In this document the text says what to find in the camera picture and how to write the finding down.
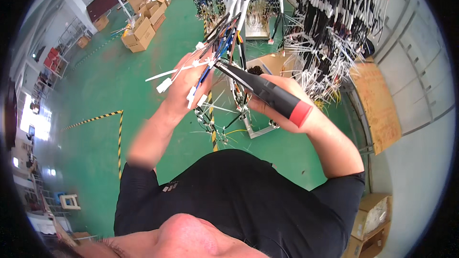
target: man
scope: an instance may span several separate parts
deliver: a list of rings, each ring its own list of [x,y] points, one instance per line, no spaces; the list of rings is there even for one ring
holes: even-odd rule
[[[187,55],[177,66],[194,59]],[[210,153],[158,185],[156,165],[203,70],[182,71],[134,139],[120,183],[116,237],[75,251],[83,257],[340,257],[364,191],[364,166],[357,148],[316,107],[298,128],[255,97],[249,102],[283,129],[309,137],[328,178],[311,192],[239,150]],[[294,80],[261,76],[313,105]],[[211,82],[210,75],[194,107]]]

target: dark red panel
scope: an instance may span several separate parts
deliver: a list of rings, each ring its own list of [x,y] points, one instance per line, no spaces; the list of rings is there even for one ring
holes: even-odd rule
[[[93,0],[86,6],[86,10],[88,10],[89,18],[94,22],[117,4],[118,0]]]

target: factory floor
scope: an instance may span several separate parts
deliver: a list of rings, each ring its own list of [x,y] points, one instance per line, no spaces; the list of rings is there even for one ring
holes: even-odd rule
[[[290,9],[286,8],[286,13],[291,14],[291,11],[291,6]],[[78,194],[81,210],[71,210],[69,217],[73,231],[88,231],[92,235],[106,237],[113,235],[119,192],[120,114],[61,129],[89,118],[123,110],[123,166],[135,133],[165,97],[156,91],[162,79],[150,82],[145,82],[145,79],[171,70],[203,39],[203,23],[195,14],[192,0],[172,0],[165,11],[166,20],[148,49],[132,53],[125,48],[120,37],[113,39],[110,36],[111,31],[126,25],[124,13],[113,10],[108,16],[110,23],[75,54],[64,79],[56,84],[55,90],[45,101],[43,107],[52,112],[50,135],[48,140],[36,139],[34,154],[50,189]],[[276,36],[274,45],[247,42],[247,60],[275,52],[279,38]],[[225,84],[222,82],[213,89],[214,99],[226,89],[215,105],[234,109]],[[344,104],[330,105],[326,113],[343,133],[362,146],[363,131],[355,111],[346,98]],[[214,114],[218,126],[226,125],[236,115],[217,109]],[[349,119],[353,122],[354,134]],[[268,126],[268,119],[252,113],[252,123],[253,129],[258,130]],[[244,128],[244,123],[237,121],[227,132]],[[195,114],[188,113],[175,129],[169,147],[157,166],[160,184],[171,180],[212,151],[210,135],[199,131],[202,128]],[[246,131],[237,131],[230,136],[228,144],[219,142],[220,149],[238,148],[272,162],[280,174],[308,190],[325,181],[317,154],[306,135],[294,135],[275,129],[252,140]]]

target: printed logo on shirt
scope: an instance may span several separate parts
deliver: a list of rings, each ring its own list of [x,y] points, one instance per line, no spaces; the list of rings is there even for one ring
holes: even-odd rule
[[[168,184],[169,184],[168,186],[164,186],[163,191],[164,191],[164,192],[169,192],[169,191],[173,190],[175,187],[177,187],[177,184],[178,184],[178,183],[179,183],[178,181],[171,181],[171,182],[169,182],[169,183],[168,183]]]

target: black plier handle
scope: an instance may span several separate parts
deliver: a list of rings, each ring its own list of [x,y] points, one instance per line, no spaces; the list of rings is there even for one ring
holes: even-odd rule
[[[218,61],[215,67],[243,85],[245,89],[298,127],[303,125],[313,110],[313,106],[260,76],[250,74],[222,61]]]

